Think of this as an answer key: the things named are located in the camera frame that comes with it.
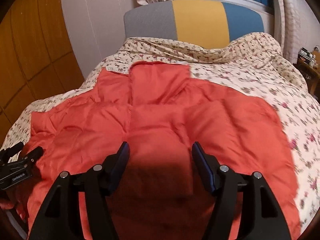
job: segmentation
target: floral bedsheet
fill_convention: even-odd
[[[181,41],[130,38],[115,55],[104,59],[79,89],[31,103],[9,130],[2,148],[29,140],[32,111],[48,111],[92,89],[103,67],[127,73],[132,63],[140,60],[186,62],[192,77],[263,98],[276,109],[295,163],[299,184],[295,203],[304,231],[320,206],[320,105],[308,94],[302,75],[282,57],[278,42],[266,33],[251,33],[226,48],[211,50]]]

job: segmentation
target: wooden wardrobe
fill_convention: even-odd
[[[60,0],[15,0],[0,23],[0,145],[26,106],[83,81]]]

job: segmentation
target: black mount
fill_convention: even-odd
[[[20,152],[23,146],[23,143],[19,142],[11,148],[0,151],[0,191],[32,177],[31,169],[43,155],[43,149],[40,146],[29,152],[23,159],[8,163],[9,159]]]
[[[76,175],[61,172],[41,205],[29,240],[84,240],[78,192],[85,192],[93,240],[119,240],[105,196],[118,187],[129,155],[129,145],[123,142],[102,165]],[[243,206],[237,240],[291,239],[281,208],[260,172],[236,173],[206,154],[198,142],[192,146],[192,157],[205,189],[217,197],[202,240],[228,240],[238,192],[243,192]]]

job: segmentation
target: headboard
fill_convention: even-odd
[[[251,32],[264,32],[256,11],[215,0],[174,0],[132,9],[124,15],[125,34],[185,41],[206,49],[227,46]]]

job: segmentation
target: quilted fabric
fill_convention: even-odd
[[[85,172],[122,141],[129,143],[131,156],[108,199],[120,239],[201,238],[214,199],[191,161],[194,141],[236,172],[261,171],[293,239],[299,236],[297,179],[274,108],[261,98],[190,78],[189,66],[162,62],[138,62],[129,75],[103,69],[92,90],[46,113],[32,113],[25,150],[40,145],[45,152],[36,163],[38,176],[16,190],[29,227],[61,171]],[[83,195],[80,208],[84,236],[91,239]],[[238,226],[239,214],[230,239]]]

